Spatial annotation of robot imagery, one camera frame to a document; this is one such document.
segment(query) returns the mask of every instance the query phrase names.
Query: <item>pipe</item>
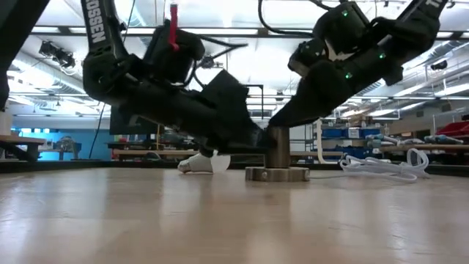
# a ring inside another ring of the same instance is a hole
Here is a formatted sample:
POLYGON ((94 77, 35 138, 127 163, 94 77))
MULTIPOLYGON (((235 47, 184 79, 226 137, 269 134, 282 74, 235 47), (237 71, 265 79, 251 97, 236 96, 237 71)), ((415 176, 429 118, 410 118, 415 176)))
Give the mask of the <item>pipe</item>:
POLYGON ((326 161, 322 156, 322 120, 318 119, 316 121, 316 144, 317 144, 317 159, 321 164, 337 164, 334 161, 326 161))
POLYGON ((83 90, 83 82, 78 80, 77 78, 73 78, 71 76, 67 76, 60 70, 57 70, 56 68, 44 63, 40 62, 39 60, 33 58, 32 56, 29 56, 28 54, 25 54, 24 52, 20 51, 17 55, 16 58, 20 62, 26 63, 27 65, 35 65, 34 67, 38 70, 43 71, 45 74, 48 74, 52 77, 54 77, 56 80, 60 80, 60 82, 64 85, 67 85, 68 87, 73 88, 77 92, 86 94, 85 91, 83 90))

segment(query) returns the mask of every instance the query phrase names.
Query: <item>white cable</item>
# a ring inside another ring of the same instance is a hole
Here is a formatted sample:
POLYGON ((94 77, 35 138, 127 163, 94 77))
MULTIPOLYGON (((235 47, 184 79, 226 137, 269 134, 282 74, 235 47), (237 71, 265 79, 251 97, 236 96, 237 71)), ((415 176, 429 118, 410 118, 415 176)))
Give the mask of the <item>white cable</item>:
POLYGON ((415 183, 417 179, 429 178, 429 174, 425 172, 429 165, 429 159, 426 154, 417 149, 409 149, 407 151, 407 163, 390 164, 377 158, 359 159, 351 155, 345 156, 339 162, 340 167, 344 170, 342 175, 334 175, 330 177, 311 177, 311 179, 328 179, 335 177, 381 177, 388 180, 400 181, 403 183, 415 183), (412 165, 412 153, 417 155, 417 164, 412 165))

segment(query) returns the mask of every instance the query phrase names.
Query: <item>table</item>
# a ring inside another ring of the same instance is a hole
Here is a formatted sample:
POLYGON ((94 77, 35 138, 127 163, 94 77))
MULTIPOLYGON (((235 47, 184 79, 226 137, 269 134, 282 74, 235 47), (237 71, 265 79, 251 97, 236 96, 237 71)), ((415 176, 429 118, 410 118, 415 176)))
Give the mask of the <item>table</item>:
POLYGON ((461 177, 402 185, 266 184, 245 182, 244 171, 176 169, 2 175, 0 255, 37 264, 469 263, 468 189, 461 177))
POLYGON ((45 142, 45 139, 0 135, 0 148, 25 161, 36 161, 39 158, 38 148, 40 145, 45 144, 45 142), (15 147, 19 145, 26 145, 26 152, 15 147))
POLYGON ((79 151, 76 149, 74 151, 64 151, 64 150, 39 150, 40 153, 58 153, 59 154, 59 160, 63 161, 64 160, 64 153, 73 153, 73 158, 78 159, 78 154, 79 151))

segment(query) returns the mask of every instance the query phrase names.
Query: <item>metal pole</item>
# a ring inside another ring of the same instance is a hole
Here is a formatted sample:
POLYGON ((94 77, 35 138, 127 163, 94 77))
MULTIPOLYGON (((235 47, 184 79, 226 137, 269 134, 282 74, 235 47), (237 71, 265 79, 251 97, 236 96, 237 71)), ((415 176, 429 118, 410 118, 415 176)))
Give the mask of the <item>metal pole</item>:
POLYGON ((268 150, 264 158, 268 169, 287 169, 290 166, 290 129, 274 127, 267 132, 277 141, 277 147, 268 150))

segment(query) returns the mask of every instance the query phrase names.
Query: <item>wall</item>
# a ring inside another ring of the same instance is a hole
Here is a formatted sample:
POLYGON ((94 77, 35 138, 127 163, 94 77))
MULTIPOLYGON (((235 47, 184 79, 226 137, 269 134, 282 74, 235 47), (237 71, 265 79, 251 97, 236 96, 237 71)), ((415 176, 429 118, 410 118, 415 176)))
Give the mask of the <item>wall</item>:
MULTIPOLYGON (((467 106, 467 101, 452 101, 452 109, 458 109, 467 106)), ((461 114, 444 114, 441 112, 440 105, 426 107, 423 109, 423 117, 417 117, 414 111, 403 116, 402 120, 395 121, 389 125, 390 134, 405 133, 412 131, 421 131, 430 129, 431 134, 435 134, 433 125, 433 115, 435 115, 435 127, 443 127, 450 122, 460 121, 461 114)))
MULTIPOLYGON (((81 143, 81 151, 78 154, 78 158, 88 158, 89 151, 91 149, 92 142, 95 137, 95 133, 95 130, 62 130, 58 133, 22 133, 21 135, 33 138, 47 139, 53 142, 57 142, 63 136, 71 136, 75 142, 81 143)), ((109 135, 109 130, 100 130, 96 138, 95 146, 93 148, 92 158, 110 161, 111 150, 108 149, 106 143, 112 141, 114 141, 114 136, 109 135)), ((41 153, 40 155, 41 161, 59 160, 58 153, 41 153)), ((70 160, 71 158, 73 158, 72 153, 64 154, 65 161, 70 160)))
MULTIPOLYGON (((16 128, 96 129, 96 117, 13 117, 16 128)), ((100 129, 109 129, 109 118, 101 120, 100 129)))

